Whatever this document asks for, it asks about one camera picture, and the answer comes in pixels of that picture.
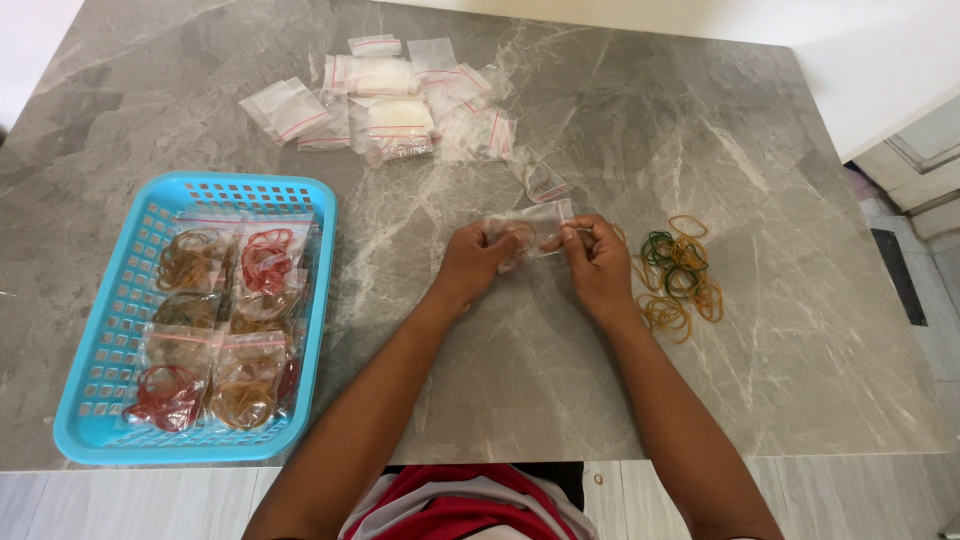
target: pile of rubber bands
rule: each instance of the pile of rubber bands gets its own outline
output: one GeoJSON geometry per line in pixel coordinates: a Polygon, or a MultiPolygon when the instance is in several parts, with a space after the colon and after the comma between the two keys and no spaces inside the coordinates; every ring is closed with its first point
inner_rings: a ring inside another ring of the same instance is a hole
{"type": "Polygon", "coordinates": [[[314,216],[185,212],[167,231],[118,423],[254,430],[284,417],[321,242],[314,216]]]}
{"type": "MultiPolygon", "coordinates": [[[[647,289],[635,298],[636,306],[652,330],[659,330],[674,343],[684,343],[693,332],[692,318],[682,301],[711,323],[723,320],[723,290],[708,274],[710,267],[707,250],[699,239],[709,233],[697,218],[678,215],[667,222],[674,234],[654,231],[647,235],[638,255],[633,255],[631,264],[634,273],[647,289]],[[684,226],[693,228],[689,231],[684,226]]],[[[626,243],[623,230],[613,226],[626,243]]]]}

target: table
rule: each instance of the table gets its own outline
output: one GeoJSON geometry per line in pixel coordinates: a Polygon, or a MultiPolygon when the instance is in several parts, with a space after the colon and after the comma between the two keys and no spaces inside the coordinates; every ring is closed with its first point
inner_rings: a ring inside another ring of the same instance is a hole
{"type": "MultiPolygon", "coordinates": [[[[0,470],[79,467],[51,427],[137,189],[169,170],[306,176],[340,199],[315,412],[411,310],[451,232],[529,205],[503,163],[365,169],[269,144],[237,102],[317,87],[347,39],[450,37],[513,72],[518,144],[638,250],[710,226],[727,318],[665,349],[744,455],[945,452],[928,368],[791,51],[362,1],[88,0],[0,151],[0,470]]],[[[395,463],[641,458],[562,258],[497,279],[455,328],[395,463]]],[[[283,457],[262,465],[281,463],[283,457]]],[[[205,464],[203,466],[223,465],[205,464]]]]}

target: hand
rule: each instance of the hand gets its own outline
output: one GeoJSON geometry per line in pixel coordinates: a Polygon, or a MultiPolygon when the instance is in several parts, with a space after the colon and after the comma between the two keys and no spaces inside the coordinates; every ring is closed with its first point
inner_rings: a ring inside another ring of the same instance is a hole
{"type": "Polygon", "coordinates": [[[487,290],[496,267],[512,256],[520,247],[520,240],[510,232],[496,244],[487,245],[484,231],[487,223],[478,221],[458,229],[446,246],[440,273],[428,294],[434,294],[445,304],[453,303],[457,314],[467,312],[474,300],[487,290]]]}
{"type": "Polygon", "coordinates": [[[542,249],[561,247],[566,249],[577,297],[604,330],[639,318],[631,286],[630,252],[602,215],[574,217],[542,249]]]}

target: floor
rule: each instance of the floor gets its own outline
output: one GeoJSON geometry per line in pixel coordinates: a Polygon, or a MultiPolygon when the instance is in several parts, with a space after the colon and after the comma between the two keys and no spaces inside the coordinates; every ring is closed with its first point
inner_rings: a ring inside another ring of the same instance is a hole
{"type": "MultiPolygon", "coordinates": [[[[960,433],[960,234],[930,245],[869,188],[870,226],[893,231],[929,327],[914,327],[960,433]]],[[[960,513],[960,452],[748,459],[787,538],[932,540],[960,513]]],[[[600,538],[681,540],[684,522],[648,461],[589,462],[600,538]]],[[[238,539],[278,469],[0,474],[6,540],[238,539]]]]}

